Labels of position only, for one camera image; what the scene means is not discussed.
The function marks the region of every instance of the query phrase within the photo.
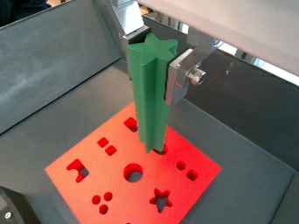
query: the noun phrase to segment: star-shaped hole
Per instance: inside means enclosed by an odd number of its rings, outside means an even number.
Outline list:
[[[153,197],[149,199],[149,203],[156,205],[157,213],[161,213],[165,207],[171,207],[173,203],[169,201],[169,191],[161,192],[157,188],[153,189]]]

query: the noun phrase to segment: gray floor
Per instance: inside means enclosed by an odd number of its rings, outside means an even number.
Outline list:
[[[0,185],[25,194],[44,224],[77,223],[44,168],[132,101],[124,61],[115,63],[0,136]],[[182,224],[267,224],[294,169],[183,100],[169,124],[222,172]]]

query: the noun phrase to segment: metal bracket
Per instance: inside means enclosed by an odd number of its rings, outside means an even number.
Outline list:
[[[127,46],[129,44],[144,42],[145,35],[149,33],[151,28],[144,25],[143,16],[136,1],[105,0],[105,6],[116,24],[121,49],[125,52],[127,57]],[[127,68],[128,76],[131,78],[129,65]]]
[[[186,96],[190,83],[195,86],[203,82],[204,72],[199,69],[202,61],[220,47],[222,41],[204,32],[190,27],[187,42],[188,49],[168,66],[165,102],[173,105]]]

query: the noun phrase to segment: hole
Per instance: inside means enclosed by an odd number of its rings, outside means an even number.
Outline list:
[[[99,202],[100,202],[100,197],[97,195],[95,195],[93,198],[92,198],[92,204],[97,205]]]
[[[194,169],[188,170],[188,172],[187,172],[187,178],[191,181],[195,181],[198,177],[199,177],[199,173]]]
[[[165,146],[165,144],[163,145],[163,151],[159,151],[156,149],[153,149],[153,152],[159,155],[164,155],[168,152],[168,147]]]
[[[124,178],[128,182],[135,183],[143,177],[144,171],[139,164],[129,164],[124,169]]]
[[[109,145],[105,149],[105,153],[112,156],[116,153],[117,149],[113,145]]]
[[[79,172],[76,177],[77,183],[89,175],[89,171],[79,159],[75,159],[73,162],[67,166],[67,170],[76,170]]]
[[[156,205],[157,213],[161,213],[165,207],[171,207],[173,203],[169,201],[169,191],[161,192],[159,189],[153,189],[153,197],[149,199],[149,203]]]
[[[97,141],[97,145],[103,148],[107,146],[107,144],[108,144],[108,140],[104,137],[101,137]]]
[[[136,127],[136,119],[133,117],[129,117],[125,121],[124,121],[124,125],[131,129],[132,132],[137,131],[137,127]]]
[[[104,200],[105,200],[105,201],[111,201],[111,200],[112,200],[112,192],[107,192],[107,193],[104,194]]]
[[[107,205],[101,205],[101,206],[99,207],[99,212],[100,212],[101,214],[105,214],[105,213],[108,212],[108,206],[107,206]]]
[[[176,163],[176,168],[178,168],[180,171],[183,171],[183,170],[186,169],[186,163],[184,163],[183,161],[179,161],[179,162]]]

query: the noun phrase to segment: circular hole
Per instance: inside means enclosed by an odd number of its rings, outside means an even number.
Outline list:
[[[131,183],[139,181],[143,174],[143,167],[139,164],[129,164],[124,169],[124,178]]]
[[[178,168],[180,171],[183,171],[183,170],[186,169],[186,163],[184,163],[183,161],[179,161],[179,162],[176,163],[176,168]]]
[[[165,144],[163,145],[163,151],[153,149],[153,152],[159,155],[164,155],[168,152],[168,148],[167,148]]]
[[[92,198],[92,204],[97,205],[99,202],[100,202],[100,197],[97,195],[95,195],[93,198]]]
[[[104,194],[104,200],[105,200],[105,201],[111,201],[111,200],[112,200],[112,192],[107,192],[107,193]]]
[[[100,212],[101,214],[105,214],[105,213],[108,212],[108,206],[107,206],[107,205],[101,205],[101,206],[99,207],[99,212]]]

